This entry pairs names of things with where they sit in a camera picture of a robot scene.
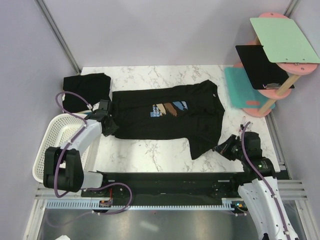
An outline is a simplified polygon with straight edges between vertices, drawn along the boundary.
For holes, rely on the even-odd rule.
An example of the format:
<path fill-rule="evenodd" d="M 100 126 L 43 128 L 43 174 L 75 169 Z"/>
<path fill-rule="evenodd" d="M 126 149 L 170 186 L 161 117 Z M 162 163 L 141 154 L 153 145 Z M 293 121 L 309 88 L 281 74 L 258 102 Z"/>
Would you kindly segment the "black printed t shirt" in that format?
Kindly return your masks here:
<path fill-rule="evenodd" d="M 210 80 L 170 88 L 123 90 L 112 94 L 114 136 L 125 140 L 186 138 L 197 159 L 218 145 L 225 109 Z"/>

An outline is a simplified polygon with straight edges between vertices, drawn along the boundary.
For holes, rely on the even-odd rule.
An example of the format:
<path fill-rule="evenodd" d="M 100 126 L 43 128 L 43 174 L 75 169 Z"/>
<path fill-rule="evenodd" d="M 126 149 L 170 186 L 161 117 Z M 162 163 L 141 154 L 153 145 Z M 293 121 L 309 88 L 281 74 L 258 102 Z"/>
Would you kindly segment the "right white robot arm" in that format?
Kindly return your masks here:
<path fill-rule="evenodd" d="M 224 158 L 242 163 L 244 176 L 229 184 L 229 191 L 241 197 L 246 205 L 260 240 L 297 240 L 284 204 L 273 163 L 263 156 L 261 139 L 256 132 L 232 134 L 213 151 Z"/>

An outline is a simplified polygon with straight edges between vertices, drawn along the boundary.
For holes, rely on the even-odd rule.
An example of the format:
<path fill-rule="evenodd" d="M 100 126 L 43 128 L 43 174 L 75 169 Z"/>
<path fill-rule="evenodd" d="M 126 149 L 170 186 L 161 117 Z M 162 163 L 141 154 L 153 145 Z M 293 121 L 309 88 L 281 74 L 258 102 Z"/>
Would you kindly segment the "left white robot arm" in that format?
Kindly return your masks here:
<path fill-rule="evenodd" d="M 83 120 L 83 125 L 58 147 L 49 147 L 44 155 L 43 185 L 54 189 L 58 198 L 69 192 L 90 189 L 99 197 L 106 196 L 110 185 L 97 172 L 84 171 L 81 156 L 100 135 L 112 135 L 117 125 L 108 110 L 98 109 Z"/>

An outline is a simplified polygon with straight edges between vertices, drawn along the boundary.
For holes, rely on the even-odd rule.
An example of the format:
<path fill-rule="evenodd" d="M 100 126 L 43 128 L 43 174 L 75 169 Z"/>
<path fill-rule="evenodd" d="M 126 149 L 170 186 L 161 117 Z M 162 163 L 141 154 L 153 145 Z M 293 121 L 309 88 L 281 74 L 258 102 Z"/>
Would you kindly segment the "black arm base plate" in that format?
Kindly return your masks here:
<path fill-rule="evenodd" d="M 104 187 L 113 183 L 126 184 L 134 198 L 140 196 L 188 195 L 214 199 L 237 197 L 238 187 L 254 180 L 251 172 L 101 172 Z"/>

